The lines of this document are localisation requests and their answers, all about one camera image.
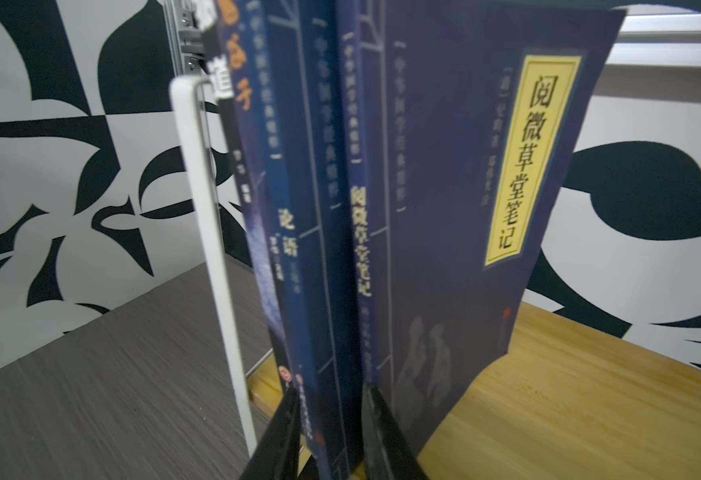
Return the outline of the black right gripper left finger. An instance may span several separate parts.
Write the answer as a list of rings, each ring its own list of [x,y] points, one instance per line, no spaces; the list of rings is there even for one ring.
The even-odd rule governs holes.
[[[286,390],[240,480],[294,480],[300,452],[300,398]]]

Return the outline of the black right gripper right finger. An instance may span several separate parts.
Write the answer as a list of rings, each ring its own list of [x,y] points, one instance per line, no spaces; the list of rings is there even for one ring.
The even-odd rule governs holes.
[[[427,479],[381,393],[369,383],[362,390],[361,429],[367,479]]]

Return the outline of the thick blue book yellow label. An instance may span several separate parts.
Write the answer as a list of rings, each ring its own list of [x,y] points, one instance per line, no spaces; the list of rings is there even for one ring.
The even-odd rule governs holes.
[[[318,475],[346,479],[363,450],[336,6],[268,1],[262,12],[280,134],[268,186],[290,372]]]

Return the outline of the purple portrait book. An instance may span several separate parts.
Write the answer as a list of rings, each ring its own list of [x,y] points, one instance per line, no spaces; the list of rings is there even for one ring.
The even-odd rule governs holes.
[[[232,106],[236,110],[238,143],[234,147],[234,159],[238,168],[238,190],[244,208],[248,247],[272,342],[276,374],[280,387],[286,390],[290,387],[290,364],[266,232],[270,214],[270,194],[264,168],[266,134],[262,132],[266,104],[262,100],[264,86],[258,80],[262,68],[256,66],[256,60],[266,61],[268,56],[256,48],[254,40],[262,30],[252,26],[254,14],[246,9],[246,2],[218,1],[216,7],[220,14],[220,47],[226,56],[232,86]]]

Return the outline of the wooden white-framed bookshelf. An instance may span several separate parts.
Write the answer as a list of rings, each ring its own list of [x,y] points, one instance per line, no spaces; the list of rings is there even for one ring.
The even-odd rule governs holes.
[[[419,459],[433,479],[701,479],[701,370],[525,304]]]

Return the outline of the black standing book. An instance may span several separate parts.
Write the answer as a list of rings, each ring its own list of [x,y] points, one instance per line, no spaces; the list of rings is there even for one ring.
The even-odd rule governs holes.
[[[214,101],[218,106],[218,115],[224,128],[224,138],[230,165],[236,176],[238,195],[242,205],[252,202],[252,192],[248,184],[246,156],[242,151],[240,128],[236,121],[236,106],[234,106],[234,70],[240,69],[246,61],[246,56],[240,53],[240,10],[234,1],[194,1],[194,19],[196,28],[202,36],[204,62],[206,73],[212,82]]]

